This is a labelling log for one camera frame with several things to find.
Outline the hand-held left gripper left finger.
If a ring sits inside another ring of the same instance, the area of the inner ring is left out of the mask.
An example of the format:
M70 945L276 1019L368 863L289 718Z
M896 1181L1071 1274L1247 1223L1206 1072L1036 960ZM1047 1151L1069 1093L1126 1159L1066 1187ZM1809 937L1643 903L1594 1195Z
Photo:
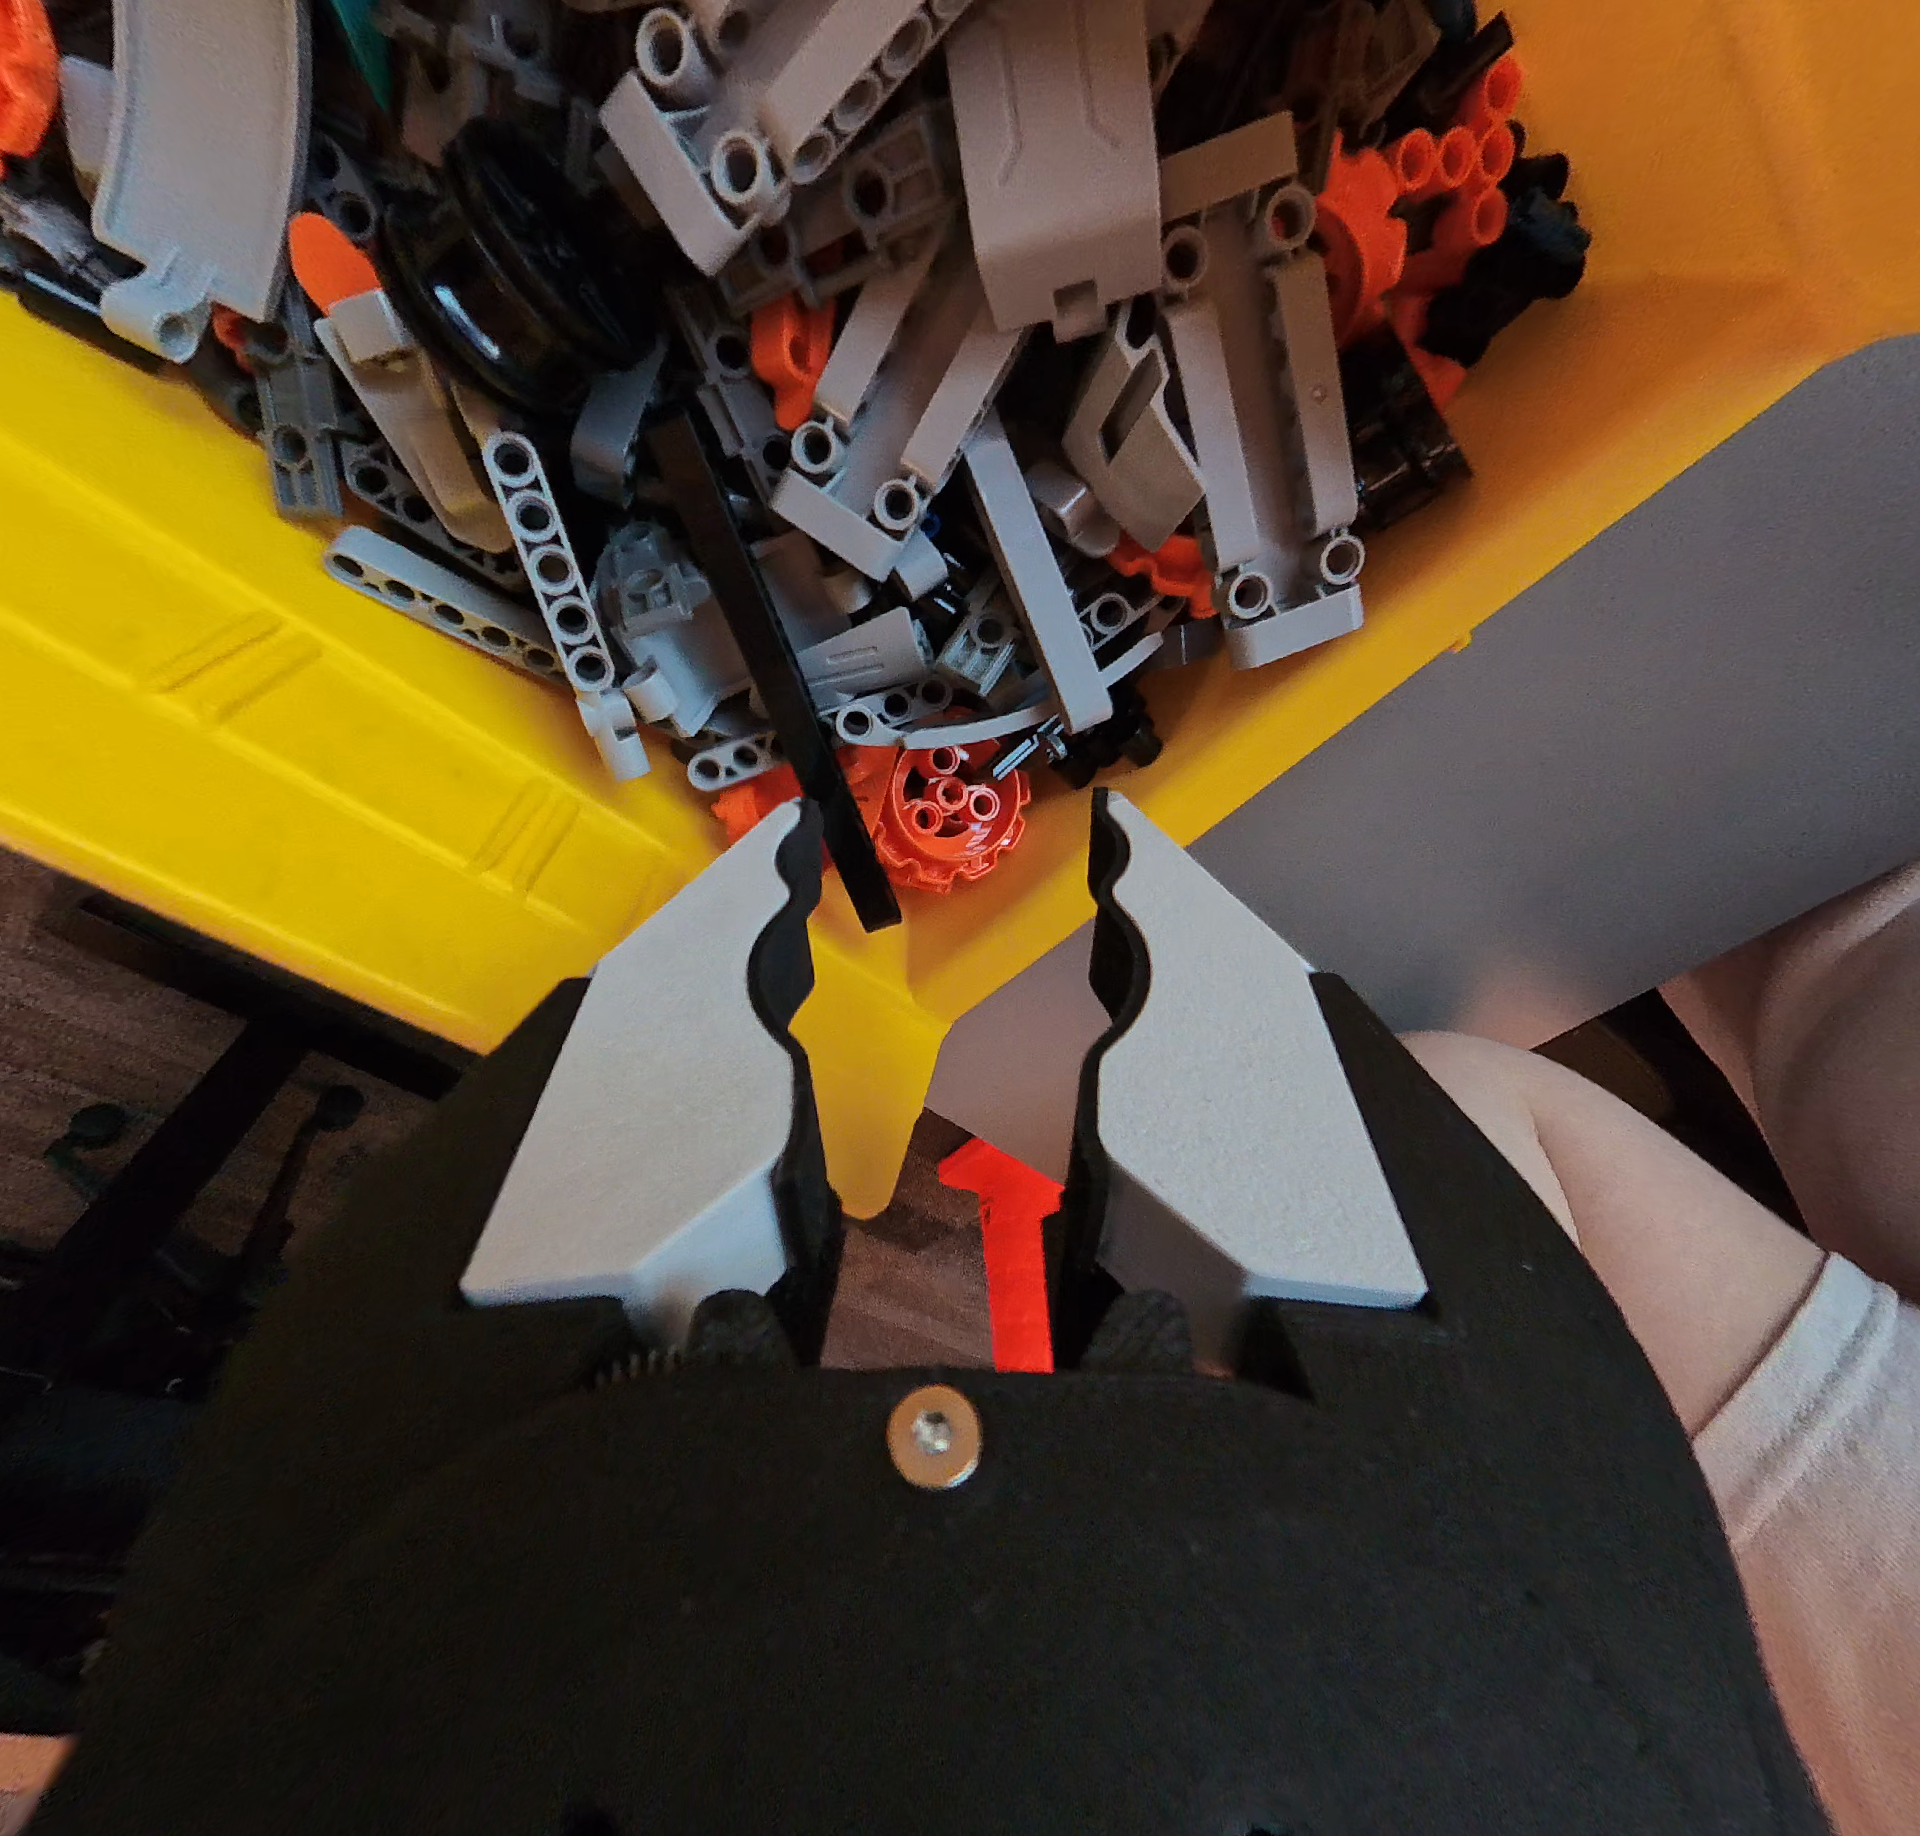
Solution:
M685 1346L709 1295L769 1298L799 1361L845 1245L805 1045L817 804L777 805L598 960L462 1278L470 1302L614 1296Z

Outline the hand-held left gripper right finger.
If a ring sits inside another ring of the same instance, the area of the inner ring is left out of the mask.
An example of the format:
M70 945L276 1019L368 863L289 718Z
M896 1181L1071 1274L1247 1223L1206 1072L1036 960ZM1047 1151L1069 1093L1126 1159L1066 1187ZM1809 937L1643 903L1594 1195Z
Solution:
M1267 1300L1407 1310L1427 1275L1312 966L1117 790L1091 797L1091 987L1055 1218L1055 1361L1117 1293L1173 1295L1236 1366Z

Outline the yellow plastic bin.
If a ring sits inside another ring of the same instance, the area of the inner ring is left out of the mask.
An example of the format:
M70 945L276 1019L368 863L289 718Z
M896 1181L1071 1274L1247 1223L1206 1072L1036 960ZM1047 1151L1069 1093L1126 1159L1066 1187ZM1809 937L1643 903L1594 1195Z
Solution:
M1916 334L1919 0L1485 0L1583 285L1452 419L1476 476L1394 527L1358 636L1157 670L1126 780L1195 838L1806 376ZM490 1051L721 842L620 790L570 697L323 574L185 383L5 298L5 841Z

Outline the pile of building pieces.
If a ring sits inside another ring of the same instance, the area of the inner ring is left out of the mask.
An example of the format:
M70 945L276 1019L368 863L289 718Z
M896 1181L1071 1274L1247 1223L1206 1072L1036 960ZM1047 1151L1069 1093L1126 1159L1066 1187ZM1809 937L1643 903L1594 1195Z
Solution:
M5 296L189 385L323 569L668 746L1084 787L1139 678L1361 624L1466 371L1583 284L1476 0L5 0Z

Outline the person's left forearm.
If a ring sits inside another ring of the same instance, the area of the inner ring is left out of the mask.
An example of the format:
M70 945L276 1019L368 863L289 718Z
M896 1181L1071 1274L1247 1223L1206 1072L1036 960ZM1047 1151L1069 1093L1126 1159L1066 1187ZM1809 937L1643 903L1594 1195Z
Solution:
M1688 1436L1701 1433L1784 1333L1828 1251L1556 1061L1461 1032L1416 1032L1404 1045L1569 1227Z

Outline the orange gear piece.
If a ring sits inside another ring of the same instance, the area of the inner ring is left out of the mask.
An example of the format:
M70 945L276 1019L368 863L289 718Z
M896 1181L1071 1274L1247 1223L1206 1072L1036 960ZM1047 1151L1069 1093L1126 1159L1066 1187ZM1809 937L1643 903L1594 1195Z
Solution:
M992 874L1023 835L1032 782L991 775L992 744L843 746L840 763L898 889L949 893Z

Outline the black office chair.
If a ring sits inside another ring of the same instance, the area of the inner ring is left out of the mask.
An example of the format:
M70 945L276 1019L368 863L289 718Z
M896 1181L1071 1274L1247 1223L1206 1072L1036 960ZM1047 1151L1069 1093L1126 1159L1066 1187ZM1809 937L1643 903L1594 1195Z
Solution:
M351 1128L366 1100L351 1086L323 1086L242 1246L178 1254L189 1210L256 1122L313 1057L440 1100L475 1055L101 889L88 889L55 925L241 1028L127 1165L85 1185L84 1213L52 1250L5 1245L5 1412L64 1383L199 1400L283 1271L317 1139Z

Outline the person's beige shirt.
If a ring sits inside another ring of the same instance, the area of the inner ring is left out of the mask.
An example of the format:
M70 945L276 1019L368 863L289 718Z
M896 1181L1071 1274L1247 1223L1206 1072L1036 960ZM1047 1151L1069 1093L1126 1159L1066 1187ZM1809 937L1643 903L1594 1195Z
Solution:
M1695 1439L1838 1831L1919 1829L1919 871L1663 985L1823 1270Z

